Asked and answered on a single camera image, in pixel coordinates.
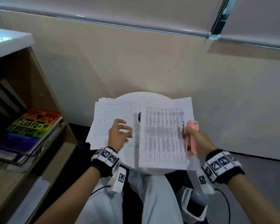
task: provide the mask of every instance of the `legs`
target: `legs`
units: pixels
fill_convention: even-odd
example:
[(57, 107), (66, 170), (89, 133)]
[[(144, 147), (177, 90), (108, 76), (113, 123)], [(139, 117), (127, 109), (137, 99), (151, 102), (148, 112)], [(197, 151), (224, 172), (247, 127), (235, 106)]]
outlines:
[(142, 224), (183, 224), (175, 194), (164, 175), (130, 170), (128, 181), (143, 203)]
[[(95, 190), (107, 185), (101, 178)], [(89, 197), (75, 224), (122, 224), (122, 194), (108, 194), (101, 189)]]

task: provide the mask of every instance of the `cable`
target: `cable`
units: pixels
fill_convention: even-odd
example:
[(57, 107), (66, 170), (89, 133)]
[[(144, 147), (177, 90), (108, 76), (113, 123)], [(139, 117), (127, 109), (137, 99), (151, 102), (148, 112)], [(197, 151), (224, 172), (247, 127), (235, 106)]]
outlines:
[(97, 191), (101, 190), (102, 188), (110, 188), (110, 187), (111, 187), (111, 185), (105, 185), (105, 186), (95, 190), (92, 194), (96, 193)]
[(228, 224), (230, 224), (230, 205), (229, 205), (229, 202), (228, 202), (228, 199), (227, 199), (227, 197), (225, 196), (225, 194), (224, 194), (224, 192), (222, 192), (221, 190), (219, 190), (219, 189), (215, 189), (215, 190), (217, 190), (217, 191), (219, 191), (220, 193), (222, 193), (223, 194), (223, 196), (225, 197), (225, 199), (226, 199), (226, 202), (227, 202), (227, 205), (228, 205), (228, 214), (229, 214), (229, 218), (228, 218)]

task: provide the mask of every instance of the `hand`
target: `hand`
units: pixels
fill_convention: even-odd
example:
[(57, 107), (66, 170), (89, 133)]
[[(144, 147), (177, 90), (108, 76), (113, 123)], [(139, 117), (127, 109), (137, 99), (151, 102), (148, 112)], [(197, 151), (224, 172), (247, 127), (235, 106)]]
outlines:
[[(133, 137), (133, 128), (119, 123), (126, 124), (127, 122), (123, 119), (116, 119), (114, 120), (112, 128), (109, 130), (108, 146), (114, 148), (116, 152), (119, 152), (122, 149), (124, 143), (128, 142), (127, 138)], [(124, 133), (119, 131), (120, 129), (125, 129), (129, 131)]]
[(214, 144), (210, 141), (210, 138), (208, 137), (206, 132), (200, 130), (197, 131), (188, 127), (184, 131), (184, 135), (187, 134), (194, 136), (197, 143), (198, 154), (206, 157), (211, 151), (217, 149), (217, 147), (214, 146)]

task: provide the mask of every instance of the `printed form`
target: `printed form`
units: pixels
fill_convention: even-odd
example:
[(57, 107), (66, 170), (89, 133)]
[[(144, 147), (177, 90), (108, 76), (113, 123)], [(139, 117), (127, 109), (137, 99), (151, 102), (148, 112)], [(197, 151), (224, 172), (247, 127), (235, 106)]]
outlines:
[(107, 146), (109, 129), (115, 119), (123, 119), (133, 128), (133, 138), (129, 138), (126, 146), (135, 146), (135, 135), (139, 134), (135, 119), (135, 104), (133, 102), (96, 102), (94, 120), (86, 142), (91, 144), (90, 149)]
[(139, 166), (191, 169), (182, 138), (182, 122), (188, 120), (194, 120), (191, 98), (141, 104)]

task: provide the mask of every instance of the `beige wall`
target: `beige wall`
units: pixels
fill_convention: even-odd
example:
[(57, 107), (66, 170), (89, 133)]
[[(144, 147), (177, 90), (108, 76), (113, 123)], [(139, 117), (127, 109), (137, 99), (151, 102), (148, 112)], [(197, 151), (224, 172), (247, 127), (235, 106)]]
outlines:
[(195, 119), (227, 150), (280, 159), (280, 51), (0, 11), (33, 47), (71, 123), (95, 101), (134, 91), (191, 96)]

